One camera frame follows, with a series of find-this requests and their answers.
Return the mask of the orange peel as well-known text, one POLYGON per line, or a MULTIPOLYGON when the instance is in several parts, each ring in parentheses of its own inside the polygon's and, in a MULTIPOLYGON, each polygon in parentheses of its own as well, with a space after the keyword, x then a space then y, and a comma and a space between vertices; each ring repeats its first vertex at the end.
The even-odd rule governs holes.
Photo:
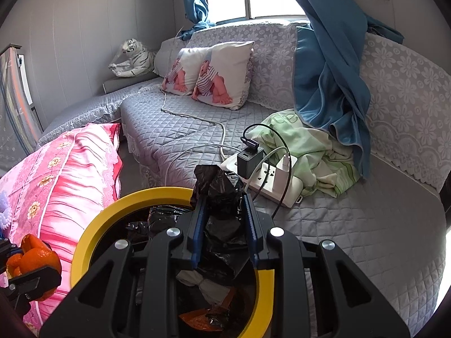
MULTIPOLYGON (((27 234, 22 238, 21 253, 12 255, 6 262, 6 271, 4 272, 10 279, 19 277, 28 272, 33 272, 44 266, 50 266, 56 269, 62 278, 62 265, 59 256, 51 249, 47 243, 37 238, 32 234, 27 234)), ((1 289, 6 296, 6 288, 1 289)), ((44 301, 54 294, 57 288, 46 292, 43 297, 36 301, 44 301)), ((18 301, 9 301, 12 304, 17 304, 18 301)))

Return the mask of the black plastic trash bag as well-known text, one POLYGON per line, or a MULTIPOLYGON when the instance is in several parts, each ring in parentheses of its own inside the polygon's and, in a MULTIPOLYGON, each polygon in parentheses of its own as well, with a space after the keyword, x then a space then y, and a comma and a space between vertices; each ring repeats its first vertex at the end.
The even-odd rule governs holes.
POLYGON ((188 207, 160 204, 150 207, 146 221, 129 221, 125 230, 131 242, 154 239, 171 227, 182 231, 172 249, 170 261, 176 270, 197 271, 223 285, 231 285, 249 259, 246 226, 242 220, 243 183, 218 166, 198 165, 196 184, 188 207), (199 198, 206 196, 202 250, 196 269, 187 260, 187 231, 199 198))

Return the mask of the white paper towel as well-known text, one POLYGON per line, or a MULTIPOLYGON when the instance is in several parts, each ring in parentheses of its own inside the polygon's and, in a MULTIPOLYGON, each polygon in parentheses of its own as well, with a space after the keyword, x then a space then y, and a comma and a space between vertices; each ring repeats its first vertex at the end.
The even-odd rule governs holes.
POLYGON ((197 287, 204 300, 211 306, 229 308, 234 297, 231 287, 218 284, 197 271, 182 270, 176 275, 176 279, 189 287, 197 287))

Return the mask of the white power strip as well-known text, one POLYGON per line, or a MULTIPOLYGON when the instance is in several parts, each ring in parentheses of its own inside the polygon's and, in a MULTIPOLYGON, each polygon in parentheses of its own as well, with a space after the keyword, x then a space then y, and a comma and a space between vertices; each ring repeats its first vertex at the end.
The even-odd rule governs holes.
MULTIPOLYGON (((282 175, 282 171, 278 167, 264 163, 261 169, 251 179, 239 178, 246 185, 249 185, 253 191, 257 192, 263 186, 260 195, 272 201, 279 202, 284 193, 288 175, 282 175)), ((299 204, 303 199, 303 196, 301 196, 303 188, 304 183, 299 178, 293 176, 282 205, 287 208, 292 208, 295 204, 299 204)))

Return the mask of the white charger plug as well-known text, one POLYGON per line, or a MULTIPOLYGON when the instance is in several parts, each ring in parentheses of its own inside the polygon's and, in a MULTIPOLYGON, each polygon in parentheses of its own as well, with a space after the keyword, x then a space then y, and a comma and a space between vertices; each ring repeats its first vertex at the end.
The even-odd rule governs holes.
POLYGON ((275 167, 273 191, 282 195, 287 185, 290 185, 291 156, 284 154, 275 167))

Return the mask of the pink floral tablecloth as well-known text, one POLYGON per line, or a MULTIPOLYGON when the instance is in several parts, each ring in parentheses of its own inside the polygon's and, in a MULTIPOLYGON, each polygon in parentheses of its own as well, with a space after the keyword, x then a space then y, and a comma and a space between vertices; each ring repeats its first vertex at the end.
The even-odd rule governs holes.
POLYGON ((120 196, 119 124, 88 124, 46 143, 1 178, 12 223, 1 236, 16 245, 27 234, 48 243, 61 261, 62 282, 34 301, 24 321, 33 333, 70 290, 73 254, 90 222, 120 196))

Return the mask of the green blanket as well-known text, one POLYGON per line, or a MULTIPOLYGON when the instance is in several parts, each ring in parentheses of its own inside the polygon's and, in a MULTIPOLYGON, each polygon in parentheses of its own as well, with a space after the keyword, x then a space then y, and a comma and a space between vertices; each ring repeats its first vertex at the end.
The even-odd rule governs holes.
POLYGON ((269 115, 247 131, 246 137, 259 142, 267 154, 279 146, 288 148, 297 158, 292 175, 304 183, 303 196, 320 191, 336 198, 361 178, 352 149, 304 124, 293 109, 269 115))

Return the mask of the right baby print pillow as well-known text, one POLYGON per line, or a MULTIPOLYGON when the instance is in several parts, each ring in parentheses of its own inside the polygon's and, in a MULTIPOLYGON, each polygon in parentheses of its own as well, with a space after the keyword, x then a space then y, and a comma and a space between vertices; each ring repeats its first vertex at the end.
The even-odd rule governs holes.
POLYGON ((251 83, 254 41, 232 41, 208 49, 191 98, 216 107, 238 110, 251 83))

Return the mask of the baby print pillow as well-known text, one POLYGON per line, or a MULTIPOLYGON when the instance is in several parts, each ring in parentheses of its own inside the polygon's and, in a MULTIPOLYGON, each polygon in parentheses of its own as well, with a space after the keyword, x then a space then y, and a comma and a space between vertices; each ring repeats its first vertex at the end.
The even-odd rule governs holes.
POLYGON ((208 47, 181 49, 171 70, 163 78, 162 90, 175 95, 191 95, 209 51, 208 47))
POLYGON ((254 41, 232 41, 208 49, 191 98, 216 107, 238 110, 251 83, 254 41))

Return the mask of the right blue curtain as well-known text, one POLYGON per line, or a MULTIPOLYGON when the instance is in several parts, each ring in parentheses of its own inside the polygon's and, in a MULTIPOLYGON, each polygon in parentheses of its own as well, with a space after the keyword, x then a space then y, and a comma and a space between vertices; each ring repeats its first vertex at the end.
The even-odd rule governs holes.
POLYGON ((359 74, 367 33, 402 43, 403 35, 366 15, 354 0, 296 0, 309 21, 297 28, 294 108, 304 123, 351 147, 360 175, 370 171, 366 114, 370 91, 359 74))

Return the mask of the blue curtain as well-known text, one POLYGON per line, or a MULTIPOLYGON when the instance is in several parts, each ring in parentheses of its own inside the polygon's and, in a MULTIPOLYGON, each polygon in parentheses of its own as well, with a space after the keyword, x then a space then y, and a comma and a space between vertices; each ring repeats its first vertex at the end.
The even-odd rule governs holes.
POLYGON ((206 0, 184 0, 185 16, 193 24, 192 28, 182 30, 178 37, 188 41, 197 31, 212 28, 215 24, 209 20, 209 6, 206 0))
POLYGON ((297 28, 294 108, 304 123, 351 147, 360 175, 370 171, 366 114, 370 91, 359 74, 367 33, 402 43, 403 35, 366 15, 354 0, 296 0, 309 21, 297 28))

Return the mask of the left baby print pillow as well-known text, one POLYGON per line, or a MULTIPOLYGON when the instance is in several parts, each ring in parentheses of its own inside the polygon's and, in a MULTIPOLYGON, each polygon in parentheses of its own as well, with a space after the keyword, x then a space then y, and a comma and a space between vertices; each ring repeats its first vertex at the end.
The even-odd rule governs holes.
POLYGON ((208 47, 181 49, 171 70, 163 78, 162 90, 175 95, 191 95, 209 51, 208 47))

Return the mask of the grey bolster cushion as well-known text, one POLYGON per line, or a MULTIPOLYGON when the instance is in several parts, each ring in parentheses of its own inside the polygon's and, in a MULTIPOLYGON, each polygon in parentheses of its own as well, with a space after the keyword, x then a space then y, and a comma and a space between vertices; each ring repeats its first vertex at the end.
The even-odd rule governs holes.
POLYGON ((115 77, 114 79, 109 79, 105 81, 102 84, 102 88, 105 94, 109 94, 111 92, 115 92, 119 89, 133 86, 138 83, 146 82, 152 79, 158 78, 158 75, 156 75, 153 72, 149 72, 145 75, 139 75, 139 76, 133 76, 130 78, 122 78, 122 77, 115 77))

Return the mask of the white tiger plush toy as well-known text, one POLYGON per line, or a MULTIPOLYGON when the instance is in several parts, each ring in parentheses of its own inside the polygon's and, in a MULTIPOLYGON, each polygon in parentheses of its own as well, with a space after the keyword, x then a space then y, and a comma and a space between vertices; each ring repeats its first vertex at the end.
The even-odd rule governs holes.
POLYGON ((132 78, 148 74, 154 69, 155 51, 147 49, 141 41, 127 39, 119 48, 109 69, 119 78, 132 78))

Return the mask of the left blue curtain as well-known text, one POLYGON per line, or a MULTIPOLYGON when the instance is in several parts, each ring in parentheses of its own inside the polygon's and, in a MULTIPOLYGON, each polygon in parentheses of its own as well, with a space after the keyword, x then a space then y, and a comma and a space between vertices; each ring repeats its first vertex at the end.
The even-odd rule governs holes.
POLYGON ((182 30, 178 37, 188 41, 197 31, 212 28, 215 24, 209 20, 209 6, 206 0, 184 0, 185 16, 193 24, 192 28, 182 30))

